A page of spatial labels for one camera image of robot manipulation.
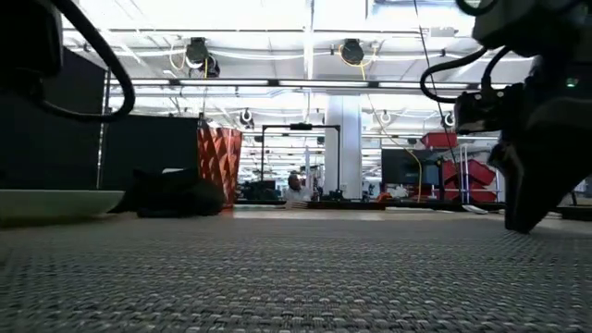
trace black screen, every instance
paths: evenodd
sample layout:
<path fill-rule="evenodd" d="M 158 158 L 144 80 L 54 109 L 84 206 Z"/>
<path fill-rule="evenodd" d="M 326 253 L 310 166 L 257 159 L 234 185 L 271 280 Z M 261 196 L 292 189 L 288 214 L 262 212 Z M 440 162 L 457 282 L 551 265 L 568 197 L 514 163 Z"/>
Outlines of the black screen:
<path fill-rule="evenodd" d="M 436 154 L 440 150 L 412 150 L 422 164 L 422 183 L 438 185 Z M 382 150 L 382 182 L 387 184 L 417 185 L 419 166 L 406 151 L 397 149 Z"/>
<path fill-rule="evenodd" d="M 105 128 L 101 188 L 126 190 L 133 170 L 198 166 L 197 119 L 127 116 Z"/>
<path fill-rule="evenodd" d="M 105 71 L 64 50 L 64 67 L 43 82 L 45 98 L 67 109 L 101 114 Z M 0 94 L 0 188 L 96 188 L 100 124 L 44 113 L 10 92 Z"/>

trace gray carpet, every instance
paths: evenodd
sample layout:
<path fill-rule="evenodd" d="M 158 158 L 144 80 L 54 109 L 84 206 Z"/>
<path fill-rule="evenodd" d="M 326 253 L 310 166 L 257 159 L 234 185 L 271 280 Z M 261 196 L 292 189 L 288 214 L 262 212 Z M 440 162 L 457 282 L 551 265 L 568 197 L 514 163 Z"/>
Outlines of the gray carpet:
<path fill-rule="evenodd" d="M 592 238 L 499 221 L 4 230 L 0 272 L 2 332 L 592 331 Z"/>

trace black bag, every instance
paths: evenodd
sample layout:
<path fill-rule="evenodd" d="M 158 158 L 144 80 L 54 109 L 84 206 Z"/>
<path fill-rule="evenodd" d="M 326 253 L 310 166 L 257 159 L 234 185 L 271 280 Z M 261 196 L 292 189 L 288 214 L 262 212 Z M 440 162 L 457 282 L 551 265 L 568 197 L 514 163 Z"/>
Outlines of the black bag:
<path fill-rule="evenodd" d="M 167 173 L 134 170 L 134 184 L 111 213 L 136 212 L 139 217 L 214 216 L 224 207 L 224 191 L 201 179 L 197 169 Z"/>

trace column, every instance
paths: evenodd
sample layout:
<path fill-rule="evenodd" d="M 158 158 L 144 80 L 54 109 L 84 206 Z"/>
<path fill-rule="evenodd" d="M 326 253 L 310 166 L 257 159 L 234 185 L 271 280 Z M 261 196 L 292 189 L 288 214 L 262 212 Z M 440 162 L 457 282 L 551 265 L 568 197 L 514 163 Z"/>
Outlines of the column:
<path fill-rule="evenodd" d="M 325 193 L 337 188 L 347 199 L 362 198 L 362 110 L 360 96 L 329 96 L 326 125 L 341 125 L 340 184 L 337 183 L 338 137 L 325 129 Z"/>

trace black partition wall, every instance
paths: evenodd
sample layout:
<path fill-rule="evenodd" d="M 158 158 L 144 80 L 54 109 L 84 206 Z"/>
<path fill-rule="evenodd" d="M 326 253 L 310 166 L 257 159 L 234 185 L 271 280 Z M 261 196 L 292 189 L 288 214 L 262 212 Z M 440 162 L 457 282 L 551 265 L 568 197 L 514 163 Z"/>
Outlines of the black partition wall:
<path fill-rule="evenodd" d="M 64 50 L 64 68 L 46 80 L 54 105 L 101 114 L 105 71 Z M 31 103 L 0 94 L 0 188 L 91 190 L 96 188 L 99 124 L 44 113 Z"/>
<path fill-rule="evenodd" d="M 197 168 L 198 119 L 127 116 L 105 127 L 100 188 L 126 190 L 133 170 Z"/>

